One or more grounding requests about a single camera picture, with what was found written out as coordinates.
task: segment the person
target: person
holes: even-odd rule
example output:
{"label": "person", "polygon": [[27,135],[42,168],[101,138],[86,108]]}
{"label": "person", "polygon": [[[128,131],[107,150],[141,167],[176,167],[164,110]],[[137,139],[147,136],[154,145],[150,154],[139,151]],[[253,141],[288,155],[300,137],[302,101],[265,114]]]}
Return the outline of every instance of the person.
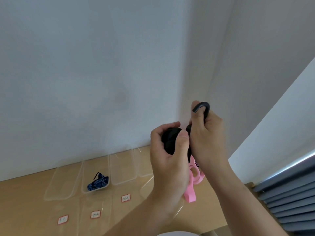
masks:
{"label": "person", "polygon": [[[194,101],[191,109],[198,103]],[[180,123],[163,124],[151,132],[153,190],[105,236],[155,236],[172,220],[189,182],[189,144],[192,155],[215,190],[233,236],[287,236],[233,172],[225,150],[223,120],[210,111],[204,123],[204,109],[191,111],[190,137],[185,130],[178,134],[173,155],[164,150],[161,135],[169,127],[179,127]]]}

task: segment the pink resistance band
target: pink resistance band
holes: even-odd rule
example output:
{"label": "pink resistance band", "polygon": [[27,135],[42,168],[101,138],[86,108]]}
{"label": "pink resistance band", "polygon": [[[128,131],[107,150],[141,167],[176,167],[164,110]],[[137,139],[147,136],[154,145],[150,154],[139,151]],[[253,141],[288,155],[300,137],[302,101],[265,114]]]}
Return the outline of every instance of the pink resistance band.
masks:
{"label": "pink resistance band", "polygon": [[[197,172],[197,176],[194,176],[191,168],[195,168],[196,172]],[[196,201],[196,194],[194,191],[194,185],[199,184],[200,182],[202,182],[203,178],[204,178],[204,173],[200,173],[199,168],[197,167],[196,163],[195,163],[195,159],[193,156],[191,156],[190,158],[190,163],[189,163],[189,184],[187,186],[187,189],[184,193],[184,197],[186,199],[186,201],[188,203],[190,202],[194,202]]]}

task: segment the blue-gray curtain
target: blue-gray curtain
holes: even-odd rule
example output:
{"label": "blue-gray curtain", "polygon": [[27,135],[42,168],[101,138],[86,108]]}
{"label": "blue-gray curtain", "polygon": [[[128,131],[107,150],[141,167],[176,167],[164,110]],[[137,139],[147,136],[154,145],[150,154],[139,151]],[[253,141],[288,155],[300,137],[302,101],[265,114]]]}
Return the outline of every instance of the blue-gray curtain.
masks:
{"label": "blue-gray curtain", "polygon": [[315,236],[315,156],[253,189],[286,231]]}

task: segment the transparent plastic box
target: transparent plastic box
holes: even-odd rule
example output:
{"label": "transparent plastic box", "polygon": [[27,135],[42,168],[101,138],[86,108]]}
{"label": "transparent plastic box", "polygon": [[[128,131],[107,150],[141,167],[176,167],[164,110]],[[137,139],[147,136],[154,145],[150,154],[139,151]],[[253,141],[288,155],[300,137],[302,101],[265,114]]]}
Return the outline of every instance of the transparent plastic box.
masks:
{"label": "transparent plastic box", "polygon": [[47,235],[68,236],[78,235],[79,228],[79,199],[71,198],[56,203],[49,215]]}
{"label": "transparent plastic box", "polygon": [[[142,186],[142,188],[140,189],[140,195],[146,199],[149,194],[151,193],[151,191],[153,190],[153,186],[154,186],[154,177],[152,177],[151,179],[148,180],[148,182],[146,182],[144,184],[144,186]],[[180,201],[178,202],[178,205],[176,207],[176,211],[174,212],[174,218],[176,217],[176,215],[179,213],[179,211],[183,208],[184,206],[184,200],[183,198],[180,199]]]}
{"label": "transparent plastic box", "polygon": [[44,200],[68,199],[76,193],[82,162],[58,167],[45,191]]}
{"label": "transparent plastic box", "polygon": [[92,191],[83,202],[79,235],[102,236],[110,228],[112,213],[112,191]]}
{"label": "transparent plastic box", "polygon": [[114,224],[118,223],[143,201],[140,196],[140,188],[141,185],[137,182],[128,182],[114,187],[112,208]]}
{"label": "transparent plastic box", "polygon": [[[89,191],[88,184],[94,181],[93,179],[96,176],[97,172],[100,172],[104,176],[108,176],[108,184],[102,188]],[[109,170],[109,156],[108,155],[83,162],[82,184],[81,184],[82,193],[86,194],[86,193],[91,193],[100,189],[104,189],[107,186],[109,186],[110,180],[111,180],[111,177],[110,177],[110,170]]]}
{"label": "transparent plastic box", "polygon": [[150,160],[150,146],[134,149],[135,161],[138,169],[138,176],[145,177],[153,174]]}
{"label": "transparent plastic box", "polygon": [[133,150],[109,155],[111,181],[119,185],[137,178]]}

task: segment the white label with red border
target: white label with red border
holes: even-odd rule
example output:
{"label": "white label with red border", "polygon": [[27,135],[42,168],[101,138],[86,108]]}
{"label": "white label with red border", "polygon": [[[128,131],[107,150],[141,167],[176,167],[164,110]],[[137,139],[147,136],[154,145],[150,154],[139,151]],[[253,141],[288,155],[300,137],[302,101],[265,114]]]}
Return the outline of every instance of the white label with red border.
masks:
{"label": "white label with red border", "polygon": [[69,218],[69,215],[64,215],[64,216],[61,216],[60,218],[58,218],[58,225],[60,224],[64,224],[66,222],[68,222],[68,218]]}
{"label": "white label with red border", "polygon": [[130,194],[125,194],[121,197],[121,202],[126,202],[131,200]]}
{"label": "white label with red border", "polygon": [[100,217],[100,210],[92,211],[90,219],[97,219]]}

